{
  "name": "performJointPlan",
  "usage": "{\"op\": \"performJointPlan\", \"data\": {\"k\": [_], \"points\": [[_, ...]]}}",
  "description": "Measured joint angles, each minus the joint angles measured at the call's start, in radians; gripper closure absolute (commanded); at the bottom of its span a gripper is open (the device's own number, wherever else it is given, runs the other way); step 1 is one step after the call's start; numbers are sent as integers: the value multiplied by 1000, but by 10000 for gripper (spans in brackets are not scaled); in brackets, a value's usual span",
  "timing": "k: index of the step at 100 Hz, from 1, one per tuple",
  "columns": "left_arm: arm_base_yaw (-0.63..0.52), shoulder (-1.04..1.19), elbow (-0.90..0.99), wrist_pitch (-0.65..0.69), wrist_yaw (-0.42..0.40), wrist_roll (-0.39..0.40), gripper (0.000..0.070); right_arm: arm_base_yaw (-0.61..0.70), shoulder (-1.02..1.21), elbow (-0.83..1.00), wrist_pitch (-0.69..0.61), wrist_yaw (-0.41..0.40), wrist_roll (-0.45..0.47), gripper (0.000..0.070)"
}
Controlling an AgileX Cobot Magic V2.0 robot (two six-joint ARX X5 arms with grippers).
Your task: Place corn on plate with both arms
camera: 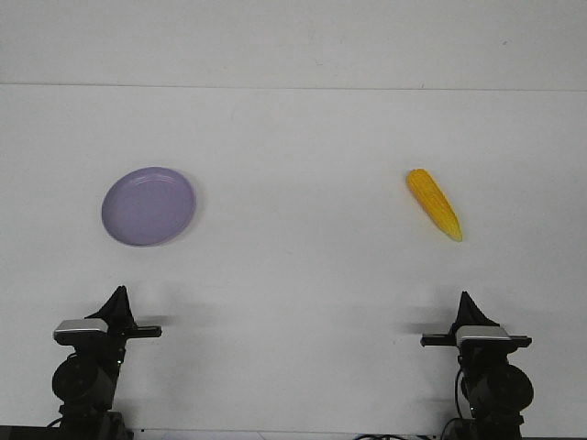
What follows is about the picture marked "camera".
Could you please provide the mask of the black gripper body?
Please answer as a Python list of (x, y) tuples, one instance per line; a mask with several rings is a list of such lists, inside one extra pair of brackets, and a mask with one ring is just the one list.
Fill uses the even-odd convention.
[(505, 342), (465, 343), (458, 347), (455, 335), (423, 334), (420, 344), (423, 347), (455, 347), (460, 354), (463, 367), (481, 367), (507, 363), (507, 357), (519, 348), (528, 348), (532, 338), (527, 335), (510, 335)]
[(74, 346), (80, 353), (91, 355), (103, 362), (123, 362), (126, 343), (129, 339), (161, 337), (159, 325), (131, 326), (122, 330), (109, 331), (105, 336), (97, 336), (86, 344)]

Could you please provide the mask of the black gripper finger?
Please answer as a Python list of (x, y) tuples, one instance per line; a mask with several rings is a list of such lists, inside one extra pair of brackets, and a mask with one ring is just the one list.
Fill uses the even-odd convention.
[(499, 326), (489, 319), (476, 305), (467, 291), (460, 295), (460, 303), (457, 316), (451, 325), (451, 333), (455, 335), (463, 326)]
[(105, 304), (97, 312), (86, 316), (86, 319), (101, 319), (108, 326), (135, 326), (127, 287), (118, 286)]

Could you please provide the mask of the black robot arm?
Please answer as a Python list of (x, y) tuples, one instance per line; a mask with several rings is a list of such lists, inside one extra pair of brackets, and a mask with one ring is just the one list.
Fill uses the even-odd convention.
[(522, 411), (532, 403), (534, 388), (527, 374), (511, 364), (508, 356), (528, 348), (531, 337), (508, 334), (463, 291), (448, 332), (423, 334), (420, 344), (458, 350), (459, 370), (454, 384), (457, 416), (443, 427), (442, 439), (522, 437)]
[(133, 439), (123, 414), (113, 409), (126, 345), (131, 339), (161, 334), (158, 325), (136, 323), (124, 285), (97, 312), (62, 321), (52, 336), (72, 352), (52, 376), (61, 418), (49, 429), (55, 428), (62, 439)]

